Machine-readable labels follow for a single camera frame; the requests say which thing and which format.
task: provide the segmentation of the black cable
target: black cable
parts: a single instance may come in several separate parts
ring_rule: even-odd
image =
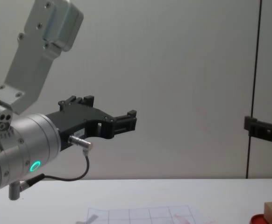
[[[253,77],[253,88],[252,88],[251,117],[253,117],[254,97],[255,97],[255,90],[256,90],[256,79],[257,79],[257,68],[258,68],[258,44],[259,44],[259,36],[260,36],[260,30],[261,30],[262,4],[263,4],[263,0],[260,0],[259,11],[258,11],[257,49],[256,49],[255,63],[254,63],[254,77]],[[249,135],[247,163],[246,163],[246,179],[248,179],[249,177],[250,151],[251,151],[251,136]]]
[[[26,183],[29,185],[29,187],[32,187],[34,184],[42,181],[45,178],[44,174],[40,174],[38,176],[35,176],[29,180],[26,180]]]
[[[81,180],[81,179],[82,179],[83,177],[85,177],[86,174],[88,173],[88,171],[89,171],[89,166],[90,166],[88,156],[86,156],[85,159],[86,159],[86,171],[84,172],[84,174],[82,174],[81,176],[79,176],[79,177],[77,177],[77,178],[67,179],[67,178],[60,178],[60,177],[47,176],[47,175],[45,175],[44,178],[50,178],[50,179],[53,179],[53,180],[57,180],[57,181],[66,181],[66,182],[72,182],[72,181]]]

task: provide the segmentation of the black bracket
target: black bracket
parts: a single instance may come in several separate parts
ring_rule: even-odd
[[[258,121],[252,117],[245,117],[244,129],[249,136],[272,142],[272,124]]]
[[[134,131],[136,127],[136,111],[127,115],[113,117],[93,107],[94,96],[77,98],[72,96],[67,100],[59,101],[59,111],[47,117],[59,129],[62,148],[64,150],[72,144],[68,143],[70,135],[82,139],[99,137],[112,139],[116,134]]]

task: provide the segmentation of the bolt hole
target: bolt hole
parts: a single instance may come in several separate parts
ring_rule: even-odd
[[[18,139],[18,142],[19,142],[20,144],[23,144],[23,143],[24,143],[24,140],[23,140],[23,139]]]
[[[43,27],[43,24],[40,22],[38,23],[38,25],[36,26],[37,29],[41,29]]]
[[[50,8],[51,7],[51,3],[48,1],[47,4],[45,5],[45,8]]]
[[[22,40],[22,39],[24,39],[24,34],[19,35],[19,40]]]

